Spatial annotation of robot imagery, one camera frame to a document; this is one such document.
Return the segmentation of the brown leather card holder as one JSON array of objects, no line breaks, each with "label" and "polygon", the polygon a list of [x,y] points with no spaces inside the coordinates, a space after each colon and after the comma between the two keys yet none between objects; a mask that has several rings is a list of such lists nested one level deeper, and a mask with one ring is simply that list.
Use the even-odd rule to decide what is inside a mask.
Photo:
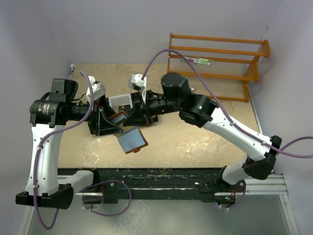
[{"label": "brown leather card holder", "polygon": [[123,130],[122,133],[115,133],[114,136],[117,137],[117,140],[125,154],[137,153],[149,144],[144,138],[139,127],[124,126],[127,118],[128,114],[124,111],[120,111],[109,117],[109,120],[117,124],[117,126]]}]

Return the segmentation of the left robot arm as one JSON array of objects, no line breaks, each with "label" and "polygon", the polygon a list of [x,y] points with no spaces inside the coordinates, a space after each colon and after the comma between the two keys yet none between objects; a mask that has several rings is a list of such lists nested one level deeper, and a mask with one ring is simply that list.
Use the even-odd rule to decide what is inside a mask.
[{"label": "left robot arm", "polygon": [[63,182],[58,182],[58,159],[63,129],[67,121],[86,121],[92,135],[113,134],[117,126],[109,121],[114,111],[105,97],[104,85],[90,76],[87,103],[75,98],[78,83],[55,78],[51,91],[30,106],[33,150],[32,166],[27,185],[18,193],[18,205],[66,210],[76,193],[86,188],[99,190],[101,181],[95,170],[81,169]]}]

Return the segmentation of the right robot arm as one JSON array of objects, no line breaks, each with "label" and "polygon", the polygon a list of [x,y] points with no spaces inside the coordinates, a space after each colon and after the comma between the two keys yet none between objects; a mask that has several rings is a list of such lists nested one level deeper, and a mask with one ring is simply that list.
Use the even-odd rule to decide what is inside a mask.
[{"label": "right robot arm", "polygon": [[246,156],[222,169],[217,180],[218,188],[230,191],[239,181],[252,177],[265,180],[273,170],[277,150],[281,145],[278,136],[267,137],[235,120],[229,121],[221,105],[202,94],[195,94],[186,78],[178,73],[168,73],[161,78],[162,94],[147,90],[146,78],[132,74],[129,87],[133,108],[124,122],[125,126],[149,126],[158,115],[178,112],[188,124],[211,131],[231,142]]}]

